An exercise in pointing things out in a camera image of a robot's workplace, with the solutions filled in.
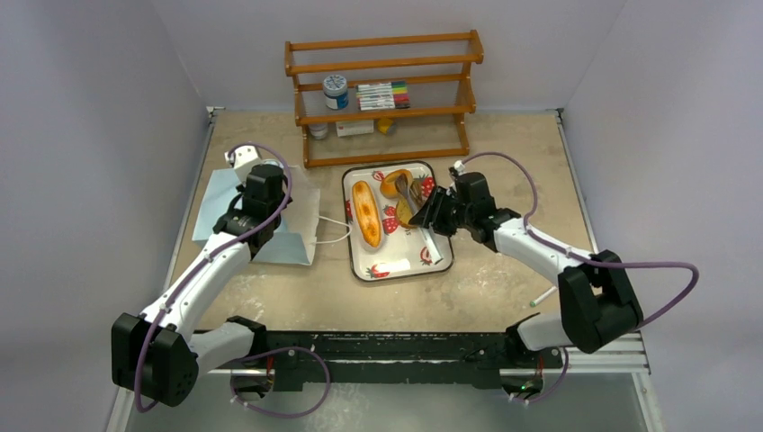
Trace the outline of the metal tongs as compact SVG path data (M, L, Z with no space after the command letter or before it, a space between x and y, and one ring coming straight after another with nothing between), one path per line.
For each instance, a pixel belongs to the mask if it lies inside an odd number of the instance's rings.
M411 188L408 185L408 179L404 175L400 175L395 180L395 187L397 192L401 197L403 197L411 211L411 216L413 217L418 213L418 211L421 209L421 206L417 203L417 201L413 198L413 195L411 194ZM413 218L410 218L408 223L410 225L413 224ZM430 229L425 229L422 227L418 228L422 239L425 242L425 246L427 247L427 250L429 252L430 258L432 260L432 264L438 264L442 261L443 257L440 254L436 243L434 234L431 232Z

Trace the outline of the light blue paper bag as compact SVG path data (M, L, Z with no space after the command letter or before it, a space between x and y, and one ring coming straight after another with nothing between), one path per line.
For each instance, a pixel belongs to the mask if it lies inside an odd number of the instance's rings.
M317 246L322 243L317 237L322 218L319 215L320 190L300 167L291 166L290 170L294 181L292 202L282 212L282 223L274 237L253 258L257 263L309 266ZM195 244L202 246L206 243L214 223L236 195L238 184L238 177L231 168L212 172L193 228Z

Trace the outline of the orange bagel fake bread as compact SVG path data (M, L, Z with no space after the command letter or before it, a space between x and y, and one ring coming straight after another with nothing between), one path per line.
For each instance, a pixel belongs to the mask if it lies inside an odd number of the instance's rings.
M380 184L380 192L385 198L392 200L399 196L396 182L400 177L405 178L409 185L413 181L413 175L407 169L399 169L388 173Z

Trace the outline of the long fake baguette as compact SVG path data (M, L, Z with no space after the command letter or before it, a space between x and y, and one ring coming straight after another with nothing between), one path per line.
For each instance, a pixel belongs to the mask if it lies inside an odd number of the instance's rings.
M359 181L351 188L355 221L369 248L378 248L382 243L382 225L375 195L366 181Z

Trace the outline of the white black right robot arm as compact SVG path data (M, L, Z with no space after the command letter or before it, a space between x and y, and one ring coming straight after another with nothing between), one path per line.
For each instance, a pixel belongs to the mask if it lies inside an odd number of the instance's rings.
M514 365L529 365L545 348L594 353L643 321L617 254L552 248L551 237L534 234L518 212L495 204L480 173L456 176L450 189L438 186L410 222L447 237L468 230L474 241L520 261L557 287L558 312L536 313L507 328L505 353Z

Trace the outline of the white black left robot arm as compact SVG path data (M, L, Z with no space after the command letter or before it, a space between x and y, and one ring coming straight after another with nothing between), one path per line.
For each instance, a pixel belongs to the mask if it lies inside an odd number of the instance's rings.
M250 319L234 317L201 335L194 331L228 281L273 237L292 185L286 166L253 166L180 279L138 315L123 313L114 321L112 382L133 391L139 411L148 411L145 397L179 405L200 375L229 360L247 368L265 362L265 327Z

